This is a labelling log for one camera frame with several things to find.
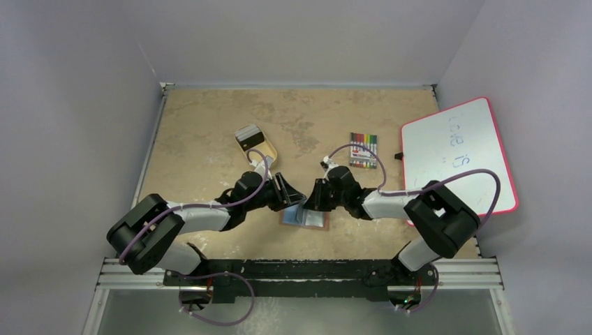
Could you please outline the pink leather card holder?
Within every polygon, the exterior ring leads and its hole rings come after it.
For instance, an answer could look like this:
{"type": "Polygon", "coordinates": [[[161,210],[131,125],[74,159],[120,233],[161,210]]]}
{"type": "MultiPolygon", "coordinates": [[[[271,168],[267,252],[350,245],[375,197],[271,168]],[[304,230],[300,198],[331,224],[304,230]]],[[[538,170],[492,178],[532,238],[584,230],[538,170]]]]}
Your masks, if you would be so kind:
{"type": "Polygon", "coordinates": [[[279,223],[297,228],[328,230],[330,213],[308,210],[304,209],[302,205],[295,205],[281,212],[279,223]]]}

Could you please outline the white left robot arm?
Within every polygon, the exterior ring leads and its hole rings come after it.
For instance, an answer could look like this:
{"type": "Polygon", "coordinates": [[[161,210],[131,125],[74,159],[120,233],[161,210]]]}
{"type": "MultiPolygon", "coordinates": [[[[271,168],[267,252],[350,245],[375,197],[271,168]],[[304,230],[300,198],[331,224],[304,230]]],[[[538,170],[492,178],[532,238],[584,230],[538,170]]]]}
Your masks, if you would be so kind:
{"type": "Polygon", "coordinates": [[[277,172],[263,178],[245,172],[232,188],[211,202],[180,204],[152,193],[134,206],[106,234],[120,256],[120,263],[134,274],[154,267],[175,271],[190,285],[204,283],[208,276],[205,256],[177,236],[188,232],[225,232],[236,228],[248,212],[264,207],[281,211],[306,200],[277,172]]]}

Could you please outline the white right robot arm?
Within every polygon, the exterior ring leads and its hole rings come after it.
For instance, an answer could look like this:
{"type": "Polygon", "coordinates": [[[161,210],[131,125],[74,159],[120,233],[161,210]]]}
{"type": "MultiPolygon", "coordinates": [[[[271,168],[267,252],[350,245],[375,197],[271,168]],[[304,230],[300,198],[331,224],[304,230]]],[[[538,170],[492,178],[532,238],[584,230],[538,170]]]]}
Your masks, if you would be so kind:
{"type": "Polygon", "coordinates": [[[363,188],[348,167],[337,166],[317,179],[303,208],[330,212],[344,208],[353,218],[409,220],[419,237],[405,245],[392,259],[392,275],[402,284],[417,278],[420,269],[439,258],[453,258],[476,233],[479,216],[450,189],[438,181],[424,188],[388,195],[376,188],[363,188]]]}

